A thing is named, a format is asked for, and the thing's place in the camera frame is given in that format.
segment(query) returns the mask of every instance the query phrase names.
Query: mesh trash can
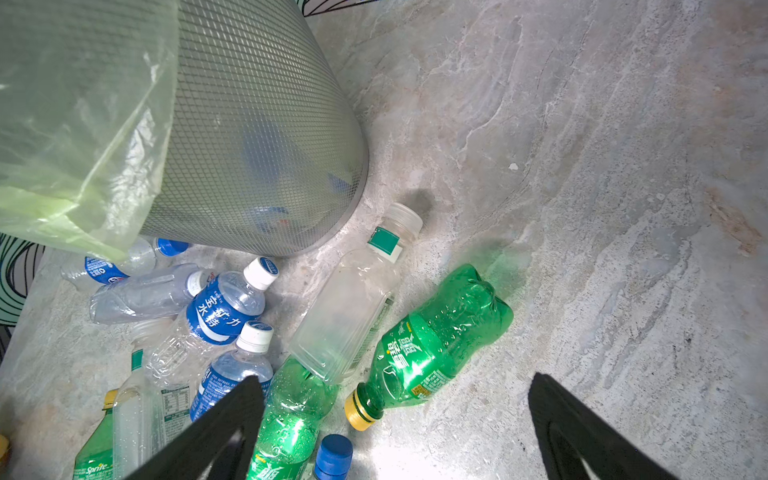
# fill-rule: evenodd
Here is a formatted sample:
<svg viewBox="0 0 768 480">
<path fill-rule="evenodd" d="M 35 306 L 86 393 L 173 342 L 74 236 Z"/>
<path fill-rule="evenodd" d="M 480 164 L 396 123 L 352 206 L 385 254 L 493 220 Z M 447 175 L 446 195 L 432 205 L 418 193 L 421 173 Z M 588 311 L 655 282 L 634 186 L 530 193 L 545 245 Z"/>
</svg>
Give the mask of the mesh trash can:
<svg viewBox="0 0 768 480">
<path fill-rule="evenodd" d="M 173 127 L 142 233 L 283 257 L 352 214 L 368 150 L 295 0 L 182 0 Z"/>
</svg>

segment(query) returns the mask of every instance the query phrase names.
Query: marble surface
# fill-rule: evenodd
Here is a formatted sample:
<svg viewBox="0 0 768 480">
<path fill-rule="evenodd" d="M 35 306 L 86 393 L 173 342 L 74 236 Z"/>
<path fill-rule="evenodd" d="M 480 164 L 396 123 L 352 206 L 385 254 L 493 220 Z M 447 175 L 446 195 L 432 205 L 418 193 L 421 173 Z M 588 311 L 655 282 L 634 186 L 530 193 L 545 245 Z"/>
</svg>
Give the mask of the marble surface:
<svg viewBox="0 0 768 480">
<path fill-rule="evenodd" d="M 764 478 L 768 3 L 382 0 L 310 26 L 371 171 L 337 236 L 280 261 L 270 360 L 393 200 L 425 227 L 388 324 L 464 261 L 516 317 L 423 406 L 359 433 L 337 402 L 325 431 L 352 439 L 350 478 L 545 478 L 526 398 L 537 371 L 680 478 Z M 91 325 L 47 255 L 0 367 L 11 478 L 70 478 L 129 370 L 127 327 Z"/>
</svg>

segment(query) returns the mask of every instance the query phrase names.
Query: green plastic bag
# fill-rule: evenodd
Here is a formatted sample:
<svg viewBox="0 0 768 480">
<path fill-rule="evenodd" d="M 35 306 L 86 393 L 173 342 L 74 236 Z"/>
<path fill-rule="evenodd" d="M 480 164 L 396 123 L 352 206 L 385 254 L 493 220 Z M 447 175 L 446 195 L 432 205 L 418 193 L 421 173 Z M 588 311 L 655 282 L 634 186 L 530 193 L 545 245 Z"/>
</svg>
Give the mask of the green plastic bag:
<svg viewBox="0 0 768 480">
<path fill-rule="evenodd" d="M 176 0 L 0 2 L 0 231 L 122 260 L 160 192 Z"/>
</svg>

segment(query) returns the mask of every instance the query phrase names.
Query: blue bottle cap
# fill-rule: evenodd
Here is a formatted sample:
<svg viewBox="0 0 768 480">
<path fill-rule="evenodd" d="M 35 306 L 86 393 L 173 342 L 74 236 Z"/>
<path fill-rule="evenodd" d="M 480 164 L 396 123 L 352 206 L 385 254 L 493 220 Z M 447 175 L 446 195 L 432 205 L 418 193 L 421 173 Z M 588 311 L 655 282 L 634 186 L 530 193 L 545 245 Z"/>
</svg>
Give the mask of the blue bottle cap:
<svg viewBox="0 0 768 480">
<path fill-rule="evenodd" d="M 315 460 L 319 480 L 344 480 L 352 464 L 352 442 L 344 435 L 327 435 L 320 443 Z"/>
<path fill-rule="evenodd" d="M 177 242 L 176 240 L 157 239 L 157 249 L 166 257 L 173 257 L 182 253 L 190 247 L 187 242 Z"/>
</svg>

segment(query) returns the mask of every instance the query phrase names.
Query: green plastic bottle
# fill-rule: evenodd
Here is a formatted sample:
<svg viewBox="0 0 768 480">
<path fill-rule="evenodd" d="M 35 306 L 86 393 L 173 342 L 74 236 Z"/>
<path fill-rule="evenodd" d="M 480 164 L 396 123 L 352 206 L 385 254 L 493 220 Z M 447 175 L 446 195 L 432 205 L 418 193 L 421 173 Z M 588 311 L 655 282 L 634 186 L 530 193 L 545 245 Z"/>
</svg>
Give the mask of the green plastic bottle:
<svg viewBox="0 0 768 480">
<path fill-rule="evenodd" d="M 248 480 L 299 478 L 317 443 L 339 386 L 330 386 L 292 356 L 270 385 Z"/>
<path fill-rule="evenodd" d="M 363 431 L 385 409 L 426 402 L 473 353 L 502 336 L 512 318 L 493 286 L 472 265 L 460 266 L 379 341 L 368 382 L 360 383 L 344 404 L 349 423 Z"/>
<path fill-rule="evenodd" d="M 72 480 L 112 480 L 112 407 L 117 390 L 104 397 L 104 418 L 74 457 Z"/>
</svg>

